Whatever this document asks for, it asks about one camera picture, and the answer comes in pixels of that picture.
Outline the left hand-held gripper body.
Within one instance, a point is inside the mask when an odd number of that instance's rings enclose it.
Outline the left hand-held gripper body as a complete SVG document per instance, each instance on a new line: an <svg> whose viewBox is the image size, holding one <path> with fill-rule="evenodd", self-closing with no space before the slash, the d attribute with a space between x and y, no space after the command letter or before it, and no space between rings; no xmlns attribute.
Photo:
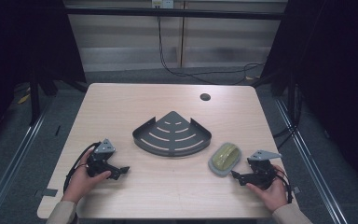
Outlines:
<svg viewBox="0 0 358 224"><path fill-rule="evenodd" d="M108 163L108 159L116 152L115 147L108 139L104 139L92 150L92 153L87 158L88 175L94 177L105 171L110 171L112 174L120 174L120 170Z"/></svg>

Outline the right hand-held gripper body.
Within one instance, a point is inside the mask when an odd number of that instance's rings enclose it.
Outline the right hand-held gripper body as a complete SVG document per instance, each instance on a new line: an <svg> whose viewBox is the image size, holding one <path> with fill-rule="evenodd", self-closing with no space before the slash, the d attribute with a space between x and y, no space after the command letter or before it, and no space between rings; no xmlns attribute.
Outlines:
<svg viewBox="0 0 358 224"><path fill-rule="evenodd" d="M272 159L279 159L281 156L281 153L257 150L248 157L248 164L253 171L251 173L250 183L260 189L268 189L277 174L270 161Z"/></svg>

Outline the person's right hand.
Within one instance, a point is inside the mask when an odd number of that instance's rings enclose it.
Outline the person's right hand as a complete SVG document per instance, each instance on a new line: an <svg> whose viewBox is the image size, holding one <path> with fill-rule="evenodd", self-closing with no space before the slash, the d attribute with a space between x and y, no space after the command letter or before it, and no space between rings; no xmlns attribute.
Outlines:
<svg viewBox="0 0 358 224"><path fill-rule="evenodd" d="M250 183L246 185L247 189L253 192L271 213L280 207L287 205L286 187L282 181L284 171L279 165L275 165L274 168L277 171L278 177L272 181L271 186L268 189L262 190Z"/></svg>

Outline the person's left hand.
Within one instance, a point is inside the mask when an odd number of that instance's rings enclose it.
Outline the person's left hand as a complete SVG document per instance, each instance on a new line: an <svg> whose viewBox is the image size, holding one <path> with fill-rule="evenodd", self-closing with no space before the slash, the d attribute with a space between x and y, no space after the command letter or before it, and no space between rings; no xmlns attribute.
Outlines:
<svg viewBox="0 0 358 224"><path fill-rule="evenodd" d="M89 149L80 159L72 175L68 188L62 196L63 201L78 203L85 195L87 195L96 185L107 179L110 171L105 171L94 177L88 175L87 158L92 153Z"/></svg>

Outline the yellow-green soap bar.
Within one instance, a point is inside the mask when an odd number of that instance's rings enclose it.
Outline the yellow-green soap bar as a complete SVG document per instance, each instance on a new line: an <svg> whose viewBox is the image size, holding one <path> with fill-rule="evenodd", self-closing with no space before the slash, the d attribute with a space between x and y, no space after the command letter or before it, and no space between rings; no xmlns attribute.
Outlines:
<svg viewBox="0 0 358 224"><path fill-rule="evenodd" d="M218 171L224 171L235 165L240 156L241 151L236 145L225 143L213 154L212 165Z"/></svg>

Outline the dark grey metal corner shelf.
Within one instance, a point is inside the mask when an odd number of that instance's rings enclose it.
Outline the dark grey metal corner shelf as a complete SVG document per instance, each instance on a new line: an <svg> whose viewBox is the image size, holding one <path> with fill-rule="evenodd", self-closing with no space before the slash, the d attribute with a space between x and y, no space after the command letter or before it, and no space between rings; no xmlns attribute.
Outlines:
<svg viewBox="0 0 358 224"><path fill-rule="evenodd" d="M159 120L152 118L132 132L136 146L162 157L185 157L210 145L212 134L194 119L186 120L171 111Z"/></svg>

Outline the black metal stand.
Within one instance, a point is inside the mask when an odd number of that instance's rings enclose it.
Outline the black metal stand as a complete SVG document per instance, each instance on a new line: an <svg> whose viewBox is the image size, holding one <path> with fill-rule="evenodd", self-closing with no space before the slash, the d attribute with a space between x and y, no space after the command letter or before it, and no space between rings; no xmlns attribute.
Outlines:
<svg viewBox="0 0 358 224"><path fill-rule="evenodd" d="M31 108L32 116L30 125L36 124L41 112L40 112L40 101L39 101L39 82L36 71L33 70L30 74L30 96L31 96Z"/></svg>

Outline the black curtain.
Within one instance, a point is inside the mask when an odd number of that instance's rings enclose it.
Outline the black curtain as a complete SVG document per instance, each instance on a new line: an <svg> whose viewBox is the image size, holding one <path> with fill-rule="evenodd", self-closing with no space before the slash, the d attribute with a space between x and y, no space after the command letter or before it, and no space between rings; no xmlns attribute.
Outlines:
<svg viewBox="0 0 358 224"><path fill-rule="evenodd" d="M293 80L358 173L358 0L288 0L261 77Z"/></svg>
<svg viewBox="0 0 358 224"><path fill-rule="evenodd" d="M63 0L0 0L0 121L20 83L37 80L51 92L56 80L86 80L63 9Z"/></svg>

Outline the black horizontal bar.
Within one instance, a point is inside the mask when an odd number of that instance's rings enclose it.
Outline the black horizontal bar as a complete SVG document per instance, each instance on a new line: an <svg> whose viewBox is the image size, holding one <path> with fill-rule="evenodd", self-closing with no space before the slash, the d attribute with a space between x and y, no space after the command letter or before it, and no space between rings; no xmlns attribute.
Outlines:
<svg viewBox="0 0 358 224"><path fill-rule="evenodd" d="M104 7L66 7L67 14L77 15L116 15L116 16L155 16L178 18L214 18L280 21L283 13L194 10L194 9L155 9L155 8L104 8Z"/></svg>

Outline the metal floor rail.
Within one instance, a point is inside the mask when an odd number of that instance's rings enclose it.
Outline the metal floor rail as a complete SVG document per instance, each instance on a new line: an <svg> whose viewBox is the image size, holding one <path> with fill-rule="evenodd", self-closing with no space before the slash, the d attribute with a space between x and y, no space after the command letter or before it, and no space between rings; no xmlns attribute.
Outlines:
<svg viewBox="0 0 358 224"><path fill-rule="evenodd" d="M328 187L318 165L312 157L310 150L303 139L298 128L295 127L294 123L289 119L288 108L284 101L280 98L275 100L276 106L278 107L283 121L290 132L290 136L293 139L296 148L307 167L313 183L318 190L324 205L335 224L349 224L348 220L337 202L332 190Z"/></svg>
<svg viewBox="0 0 358 224"><path fill-rule="evenodd" d="M40 114L36 117L34 123L28 128L27 133L21 140L21 144L18 146L16 153L14 154L13 159L10 161L10 164L6 168L2 177L0 178L0 207L7 196L7 193L14 181L17 173L20 170L20 167L30 150L30 147L37 136L40 127L42 126L46 114L51 106L51 102L47 102L45 107L42 109Z"/></svg>

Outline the white wall socket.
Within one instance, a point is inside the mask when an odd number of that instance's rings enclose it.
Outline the white wall socket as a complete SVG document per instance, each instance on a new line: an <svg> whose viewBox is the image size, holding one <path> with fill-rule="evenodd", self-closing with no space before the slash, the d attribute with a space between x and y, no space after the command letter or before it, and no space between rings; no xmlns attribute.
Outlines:
<svg viewBox="0 0 358 224"><path fill-rule="evenodd" d="M173 0L151 0L152 8L174 9Z"/></svg>

